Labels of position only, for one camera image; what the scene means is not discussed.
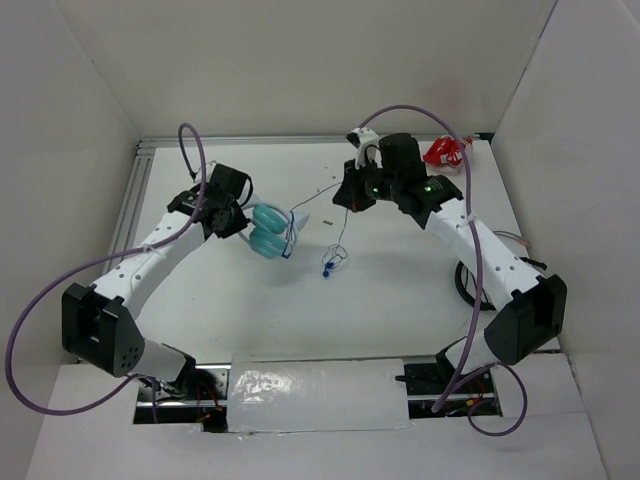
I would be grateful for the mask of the teal white cat-ear headphones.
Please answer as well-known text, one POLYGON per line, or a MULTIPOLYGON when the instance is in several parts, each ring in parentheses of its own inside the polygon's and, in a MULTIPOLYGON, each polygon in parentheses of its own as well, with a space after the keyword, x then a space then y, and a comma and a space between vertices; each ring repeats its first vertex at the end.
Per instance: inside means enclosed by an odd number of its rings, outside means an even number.
POLYGON ((253 252, 269 260, 292 255, 310 217, 266 202, 249 203, 242 211, 250 213, 252 229, 248 234, 240 232, 240 238, 253 252))

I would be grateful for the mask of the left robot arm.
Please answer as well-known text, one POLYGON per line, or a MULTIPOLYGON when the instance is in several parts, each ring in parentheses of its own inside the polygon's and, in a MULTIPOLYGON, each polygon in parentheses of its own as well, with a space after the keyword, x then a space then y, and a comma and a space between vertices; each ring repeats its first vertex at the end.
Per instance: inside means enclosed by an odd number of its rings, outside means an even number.
POLYGON ((191 252, 212 236, 228 238, 247 227, 242 208, 253 193, 249 175, 217 164, 204 185, 176 195, 141 253, 89 286, 74 283, 65 290, 63 348, 115 378, 152 377, 176 399, 193 394, 199 380, 195 359, 144 338, 136 320, 152 293, 191 252))

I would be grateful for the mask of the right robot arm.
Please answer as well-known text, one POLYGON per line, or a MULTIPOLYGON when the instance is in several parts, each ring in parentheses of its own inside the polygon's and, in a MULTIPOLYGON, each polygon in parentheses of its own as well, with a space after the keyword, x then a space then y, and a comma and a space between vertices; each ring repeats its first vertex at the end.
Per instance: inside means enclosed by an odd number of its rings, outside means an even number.
POLYGON ((557 275, 544 276, 513 253, 468 212, 462 192, 448 178, 428 174, 414 137, 381 137, 369 128, 357 128, 346 138, 357 153, 344 165, 333 203, 352 212, 379 201, 394 203, 456 255, 481 282, 497 312, 481 332, 438 354, 436 379, 441 388, 460 391, 471 372, 496 362, 515 365, 559 335, 565 282, 557 275))

